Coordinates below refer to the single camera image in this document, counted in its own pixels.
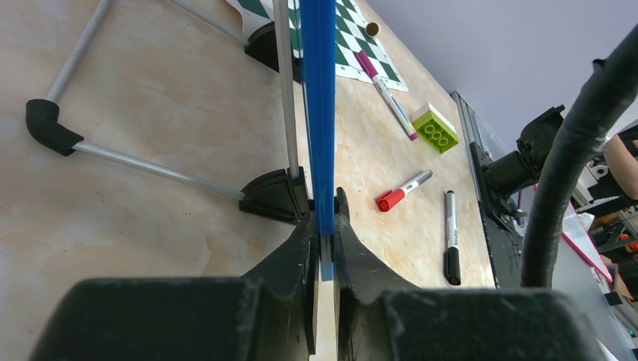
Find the green lego brick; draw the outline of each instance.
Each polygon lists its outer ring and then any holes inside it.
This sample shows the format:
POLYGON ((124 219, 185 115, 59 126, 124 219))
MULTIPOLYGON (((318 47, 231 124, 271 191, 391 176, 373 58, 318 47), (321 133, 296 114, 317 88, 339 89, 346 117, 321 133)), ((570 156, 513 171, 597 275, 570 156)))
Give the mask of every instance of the green lego brick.
POLYGON ((445 153, 458 144, 458 136, 454 126, 431 104, 415 112, 412 125, 418 136, 439 154, 445 153))

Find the wooden table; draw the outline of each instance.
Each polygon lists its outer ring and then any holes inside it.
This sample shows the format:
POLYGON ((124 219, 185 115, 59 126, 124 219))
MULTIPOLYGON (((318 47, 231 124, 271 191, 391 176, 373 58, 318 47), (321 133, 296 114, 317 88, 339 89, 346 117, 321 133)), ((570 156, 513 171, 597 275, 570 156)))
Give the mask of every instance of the wooden table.
MULTIPOLYGON (((439 155, 410 142, 375 88, 337 79, 336 185, 361 241, 407 280, 442 276, 444 192, 457 194, 463 287, 493 287, 456 105, 363 1, 409 85, 407 111, 432 103, 461 144, 439 155), (419 171, 434 176, 391 212, 374 198, 419 171)), ((103 276, 241 275, 292 231, 236 201, 33 141, 24 104, 52 84, 97 4, 0 3, 0 359, 23 359, 74 283, 103 276)), ((223 0, 193 0, 234 29, 223 0)), ((309 177, 301 88, 300 163, 309 177)), ((116 0, 70 87, 60 122, 88 141, 241 189, 287 166, 278 74, 223 33, 169 2, 116 0)), ((319 353, 335 359, 332 285, 321 284, 319 353)))

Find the whiteboard marker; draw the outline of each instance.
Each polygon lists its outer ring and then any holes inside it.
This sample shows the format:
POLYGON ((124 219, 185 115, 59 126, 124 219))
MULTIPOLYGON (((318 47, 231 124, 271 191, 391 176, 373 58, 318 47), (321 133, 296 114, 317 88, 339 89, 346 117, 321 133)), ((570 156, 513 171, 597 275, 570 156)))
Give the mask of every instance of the whiteboard marker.
POLYGON ((410 192, 417 189, 418 186, 425 183, 432 177, 432 171, 427 170, 411 179, 408 183, 402 185, 397 190, 388 190, 377 198, 377 206, 381 212, 387 212, 397 203, 401 202, 410 192))
POLYGON ((396 102, 396 100, 392 96, 392 93, 390 93, 390 90, 387 88, 387 85, 385 85, 383 80, 381 80, 381 76, 378 74, 378 71, 377 69, 375 69, 375 66, 372 64, 372 62, 370 62, 370 58, 368 58, 366 52, 361 50, 354 57, 357 58, 363 70, 366 72, 366 74, 368 74, 370 79, 372 79, 372 82, 376 85, 377 90, 381 93, 381 96, 383 96, 385 102, 390 105, 390 108, 394 112, 394 116, 398 119, 399 123, 403 127, 403 130, 406 131, 406 134, 408 135, 410 140, 414 141, 415 139, 417 139, 417 131, 415 130, 414 126, 412 126, 412 123, 410 123, 410 121, 408 120, 406 114, 403 113, 403 109, 401 109, 399 103, 396 102))
POLYGON ((458 253, 456 195, 449 190, 445 194, 445 235, 448 250, 443 256, 443 275, 453 286, 460 285, 460 264, 458 253))

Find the white wall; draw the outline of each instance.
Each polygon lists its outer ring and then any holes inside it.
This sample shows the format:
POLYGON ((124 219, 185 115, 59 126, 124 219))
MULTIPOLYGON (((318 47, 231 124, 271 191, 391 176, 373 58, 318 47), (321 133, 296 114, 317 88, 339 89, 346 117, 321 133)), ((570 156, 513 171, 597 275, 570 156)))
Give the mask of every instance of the white wall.
POLYGON ((533 118, 572 102, 591 61, 609 55, 638 23, 637 0, 368 3, 512 148, 533 118))

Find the blue plastic stick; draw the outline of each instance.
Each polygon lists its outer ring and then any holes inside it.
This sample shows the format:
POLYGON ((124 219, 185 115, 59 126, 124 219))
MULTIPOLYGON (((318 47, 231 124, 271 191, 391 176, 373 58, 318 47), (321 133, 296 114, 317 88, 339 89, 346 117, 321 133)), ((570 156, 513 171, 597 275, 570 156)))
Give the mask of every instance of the blue plastic stick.
POLYGON ((333 279, 335 229, 335 0, 300 0, 305 118, 314 209, 320 239, 321 278, 333 279))

